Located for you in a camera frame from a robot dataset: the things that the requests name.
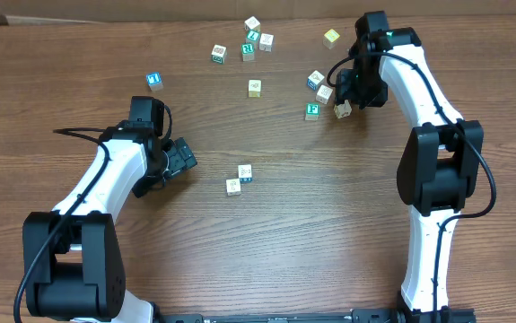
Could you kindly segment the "wooden block acorn drawing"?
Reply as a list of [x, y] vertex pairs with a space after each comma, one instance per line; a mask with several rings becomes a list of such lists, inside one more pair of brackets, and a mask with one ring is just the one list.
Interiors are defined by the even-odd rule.
[[352, 112], [351, 104], [348, 100], [346, 100], [342, 104], [336, 104], [334, 106], [334, 113], [337, 118], [345, 118], [348, 117]]

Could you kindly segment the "green F wooden block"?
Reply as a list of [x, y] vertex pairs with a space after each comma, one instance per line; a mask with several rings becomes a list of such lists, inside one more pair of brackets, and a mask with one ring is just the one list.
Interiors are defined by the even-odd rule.
[[320, 105], [317, 103], [308, 103], [305, 110], [305, 120], [318, 120], [320, 113]]

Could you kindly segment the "wooden block hook drawing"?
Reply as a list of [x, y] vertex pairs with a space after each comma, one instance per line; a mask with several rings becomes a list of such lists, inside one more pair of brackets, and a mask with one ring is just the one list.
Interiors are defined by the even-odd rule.
[[225, 184], [228, 196], [238, 196], [241, 194], [241, 181], [239, 179], [227, 179]]

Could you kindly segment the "wooden block red U side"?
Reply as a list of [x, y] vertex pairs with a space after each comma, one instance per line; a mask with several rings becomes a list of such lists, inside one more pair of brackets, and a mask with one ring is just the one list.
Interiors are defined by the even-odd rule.
[[253, 180], [252, 166], [250, 164], [239, 165], [238, 175], [241, 183], [251, 182]]

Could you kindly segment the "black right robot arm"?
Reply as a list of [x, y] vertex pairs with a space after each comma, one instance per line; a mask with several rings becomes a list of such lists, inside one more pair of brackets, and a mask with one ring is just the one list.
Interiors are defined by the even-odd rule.
[[407, 271], [394, 309], [357, 309], [355, 322], [473, 322], [473, 310], [449, 305], [450, 248], [462, 210], [488, 171], [484, 130], [465, 120], [446, 100], [412, 28], [392, 29], [383, 11], [365, 13], [355, 24], [348, 51], [353, 66], [334, 65], [328, 83], [335, 89], [335, 112], [381, 107], [390, 93], [410, 127], [397, 169], [397, 190], [407, 205], [410, 238]]

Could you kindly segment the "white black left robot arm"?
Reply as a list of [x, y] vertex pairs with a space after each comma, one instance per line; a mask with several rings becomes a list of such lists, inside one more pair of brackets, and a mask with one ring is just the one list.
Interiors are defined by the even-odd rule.
[[96, 156], [73, 191], [22, 226], [24, 275], [13, 302], [21, 321], [161, 322], [159, 307], [132, 294], [115, 222], [128, 196], [162, 189], [197, 165], [183, 138], [171, 140], [171, 110], [154, 97], [135, 96], [129, 116], [113, 127], [62, 128], [60, 134], [97, 144]]

